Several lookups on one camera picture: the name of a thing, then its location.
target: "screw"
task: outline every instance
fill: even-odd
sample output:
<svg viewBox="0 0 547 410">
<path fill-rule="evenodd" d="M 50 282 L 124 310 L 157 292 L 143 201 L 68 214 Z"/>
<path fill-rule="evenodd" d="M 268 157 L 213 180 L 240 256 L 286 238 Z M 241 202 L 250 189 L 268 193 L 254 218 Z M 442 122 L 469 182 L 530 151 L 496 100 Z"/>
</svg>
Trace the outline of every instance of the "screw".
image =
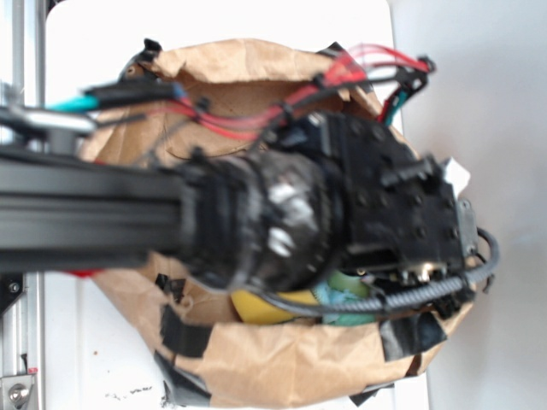
<svg viewBox="0 0 547 410">
<path fill-rule="evenodd" d="M 8 397 L 16 407 L 20 407 L 25 403 L 28 393 L 28 388 L 24 384 L 18 383 L 9 389 Z"/>
<path fill-rule="evenodd" d="M 444 201 L 444 205 L 446 205 L 446 207 L 449 209 L 453 209 L 454 205 L 456 205 L 456 202 L 454 201 L 454 198 L 447 198 Z"/>
<path fill-rule="evenodd" d="M 21 289 L 21 286 L 17 282 L 9 284 L 9 291 L 11 293 L 17 293 Z"/>
<path fill-rule="evenodd" d="M 370 204 L 368 202 L 368 198 L 365 194 L 363 194 L 362 192 L 359 192 L 357 194 L 357 203 L 359 205 L 361 205 L 362 207 L 368 207 L 368 205 Z"/>
<path fill-rule="evenodd" d="M 460 236 L 460 231 L 455 226 L 450 229 L 450 237 L 452 239 L 457 239 Z"/>
<path fill-rule="evenodd" d="M 416 228 L 417 237 L 426 237 L 426 234 L 427 234 L 426 228 L 424 228 L 423 226 L 418 226 Z"/>
<path fill-rule="evenodd" d="M 401 280 L 403 281 L 403 284 L 407 284 L 409 282 L 409 279 L 410 279 L 409 271 L 402 271 Z"/>
<path fill-rule="evenodd" d="M 387 198 L 385 197 L 385 195 L 379 195 L 378 196 L 378 202 L 379 204 L 382 206 L 382 208 L 387 208 Z"/>
<path fill-rule="evenodd" d="M 422 283 L 429 282 L 429 273 L 430 271 L 426 268 L 422 269 L 420 273 L 418 273 L 418 280 Z"/>
<path fill-rule="evenodd" d="M 363 126 L 358 120 L 351 121 L 350 130 L 353 132 L 355 137 L 362 135 L 364 132 Z"/>
<path fill-rule="evenodd" d="M 373 134 L 373 138 L 379 143 L 383 142 L 385 139 L 384 130 L 382 130 L 379 126 L 373 127 L 372 134 Z"/>
<path fill-rule="evenodd" d="M 468 255 L 475 255 L 477 253 L 477 248 L 474 245 L 468 245 L 466 252 Z"/>
</svg>

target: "white surface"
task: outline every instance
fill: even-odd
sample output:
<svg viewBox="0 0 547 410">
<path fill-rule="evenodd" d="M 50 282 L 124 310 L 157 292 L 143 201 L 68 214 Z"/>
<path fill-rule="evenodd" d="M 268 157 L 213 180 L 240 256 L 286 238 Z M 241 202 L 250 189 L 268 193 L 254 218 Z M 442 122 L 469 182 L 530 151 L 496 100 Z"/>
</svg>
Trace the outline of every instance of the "white surface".
<svg viewBox="0 0 547 410">
<path fill-rule="evenodd" d="M 72 0 L 56 6 L 48 19 L 47 102 L 116 79 L 143 49 L 144 38 L 166 50 L 224 38 L 262 38 L 312 51 L 333 41 L 347 47 L 392 43 L 389 9 L 380 0 Z M 161 408 L 162 375 L 151 353 L 95 285 L 51 274 L 45 291 L 48 408 Z M 355 406 L 341 399 L 312 408 Z M 364 408 L 427 410 L 426 379 L 384 389 Z"/>
<path fill-rule="evenodd" d="M 405 135 L 471 172 L 464 195 L 502 250 L 490 295 L 430 367 L 432 409 L 544 409 L 547 2 L 393 0 L 392 16 L 397 47 L 438 64 Z"/>
</svg>

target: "blue wire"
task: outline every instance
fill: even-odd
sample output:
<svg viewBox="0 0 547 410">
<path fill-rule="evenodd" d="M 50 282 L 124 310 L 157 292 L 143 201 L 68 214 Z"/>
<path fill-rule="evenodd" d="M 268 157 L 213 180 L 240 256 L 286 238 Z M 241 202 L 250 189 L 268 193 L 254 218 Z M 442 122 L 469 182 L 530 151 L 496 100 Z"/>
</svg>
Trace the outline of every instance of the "blue wire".
<svg viewBox="0 0 547 410">
<path fill-rule="evenodd" d="M 173 83 L 173 89 L 174 89 L 174 96 L 175 98 L 183 98 L 186 97 L 188 94 L 186 94 L 186 91 L 184 88 L 182 88 L 182 85 L 179 83 Z"/>
<path fill-rule="evenodd" d="M 93 96 L 76 97 L 72 100 L 59 102 L 48 107 L 54 111 L 63 111 L 66 113 L 81 113 L 93 111 L 99 108 L 99 101 Z"/>
</svg>

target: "black cable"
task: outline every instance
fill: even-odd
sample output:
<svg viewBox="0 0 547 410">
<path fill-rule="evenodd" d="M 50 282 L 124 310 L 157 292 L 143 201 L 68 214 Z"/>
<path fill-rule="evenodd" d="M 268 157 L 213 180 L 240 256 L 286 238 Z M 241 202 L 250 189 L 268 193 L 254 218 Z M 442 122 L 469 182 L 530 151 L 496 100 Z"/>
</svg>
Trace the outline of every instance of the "black cable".
<svg viewBox="0 0 547 410">
<path fill-rule="evenodd" d="M 438 282 L 404 290 L 396 294 L 387 295 L 382 301 L 378 297 L 369 297 L 359 302 L 338 303 L 332 305 L 308 305 L 305 303 L 290 302 L 279 297 L 273 292 L 264 292 L 260 290 L 251 290 L 255 295 L 261 297 L 265 302 L 283 309 L 287 312 L 302 316 L 320 317 L 328 313 L 383 313 L 386 309 L 391 312 L 402 311 L 417 305 L 432 302 L 439 297 L 457 292 L 466 286 L 466 282 L 476 284 L 488 279 L 492 275 L 492 270 L 497 266 L 500 258 L 499 245 L 497 240 L 487 231 L 478 229 L 479 235 L 485 239 L 490 247 L 490 259 L 481 266 L 464 272 L 463 280 L 458 276 L 443 279 Z"/>
<path fill-rule="evenodd" d="M 480 254 L 480 253 L 477 253 L 475 255 L 483 264 L 486 263 L 486 258 Z M 492 275 L 490 275 L 487 279 L 486 279 L 486 285 L 485 287 L 483 288 L 482 290 L 482 293 L 488 295 L 488 293 L 490 292 L 490 289 L 491 287 L 494 285 L 494 281 L 496 280 L 496 274 L 493 272 Z"/>
<path fill-rule="evenodd" d="M 299 108 L 303 108 L 306 105 L 310 105 L 311 103 L 317 103 L 325 98 L 331 97 L 336 95 L 340 90 L 347 90 L 349 88 L 355 88 L 359 86 L 364 86 L 370 84 L 370 80 L 365 79 L 363 81 L 352 81 L 347 83 L 341 83 L 339 85 L 320 88 L 317 92 L 312 94 L 309 97 L 306 97 L 293 105 L 286 104 L 284 102 L 281 102 L 279 105 L 283 108 L 283 111 L 273 117 L 269 124 L 264 127 L 261 131 L 261 133 L 258 135 L 258 138 L 253 141 L 253 144 L 249 147 L 249 153 L 253 154 L 256 153 L 262 143 L 266 143 L 268 140 L 268 134 L 270 132 L 273 132 L 275 128 L 281 125 L 281 123 L 286 120 L 287 118 L 287 112 L 290 111 L 293 113 L 295 110 Z"/>
<path fill-rule="evenodd" d="M 146 120 L 148 117 L 145 113 L 129 115 L 128 117 L 123 117 L 118 120 L 109 120 L 104 122 L 97 122 L 97 128 L 105 128 L 107 126 L 118 126 L 120 124 L 127 124 L 130 122 L 137 122 Z"/>
</svg>

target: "metal bracket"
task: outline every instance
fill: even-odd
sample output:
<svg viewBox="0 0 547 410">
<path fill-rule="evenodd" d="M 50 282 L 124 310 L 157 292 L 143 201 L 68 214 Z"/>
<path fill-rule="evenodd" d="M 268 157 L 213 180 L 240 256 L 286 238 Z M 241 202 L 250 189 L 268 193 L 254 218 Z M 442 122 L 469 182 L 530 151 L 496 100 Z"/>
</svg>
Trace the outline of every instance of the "metal bracket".
<svg viewBox="0 0 547 410">
<path fill-rule="evenodd" d="M 38 395 L 35 394 L 35 375 L 25 374 L 2 378 L 2 407 L 0 410 L 38 409 Z"/>
<path fill-rule="evenodd" d="M 463 256 L 473 256 L 479 249 L 479 236 L 477 235 L 477 223 L 471 203 L 467 199 L 461 199 L 457 203 L 460 241 L 462 243 Z"/>
</svg>

